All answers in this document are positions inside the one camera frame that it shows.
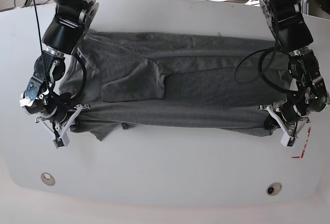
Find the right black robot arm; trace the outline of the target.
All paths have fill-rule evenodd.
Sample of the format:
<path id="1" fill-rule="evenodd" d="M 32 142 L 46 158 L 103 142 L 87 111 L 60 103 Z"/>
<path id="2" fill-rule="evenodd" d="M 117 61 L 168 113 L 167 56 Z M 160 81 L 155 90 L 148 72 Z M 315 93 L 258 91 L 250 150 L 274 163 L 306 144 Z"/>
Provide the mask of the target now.
<path id="1" fill-rule="evenodd" d="M 35 61 L 34 73 L 20 99 L 20 106 L 28 114 L 38 114 L 37 123 L 49 121 L 45 128 L 52 135 L 56 148 L 69 143 L 67 131 L 80 112 L 89 105 L 75 105 L 84 91 L 87 70 L 77 47 L 87 33 L 99 4 L 96 0 L 53 0 L 56 3 L 54 18 L 43 36 L 39 37 L 41 56 Z M 65 73 L 65 55 L 72 55 L 82 69 L 82 83 L 77 93 L 54 92 L 55 83 Z"/>

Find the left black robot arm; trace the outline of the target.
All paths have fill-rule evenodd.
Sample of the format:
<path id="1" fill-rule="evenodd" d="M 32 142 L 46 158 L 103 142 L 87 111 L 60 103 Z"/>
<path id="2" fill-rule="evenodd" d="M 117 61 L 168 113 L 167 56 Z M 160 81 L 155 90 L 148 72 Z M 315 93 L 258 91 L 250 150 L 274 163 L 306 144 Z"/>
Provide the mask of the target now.
<path id="1" fill-rule="evenodd" d="M 258 72 L 271 88 L 286 94 L 286 100 L 265 107 L 269 118 L 267 128 L 281 128 L 284 146 L 293 146 L 297 134 L 308 122 L 311 112 L 321 112 L 329 105 L 329 92 L 320 74 L 319 63 L 309 45 L 314 41 L 307 27 L 301 8 L 302 0 L 260 0 L 260 7 L 266 18 L 275 45 L 259 58 Z M 296 80 L 297 90 L 284 89 L 272 83 L 265 76 L 262 64 L 270 54 L 277 52 L 288 56 L 288 71 Z"/>

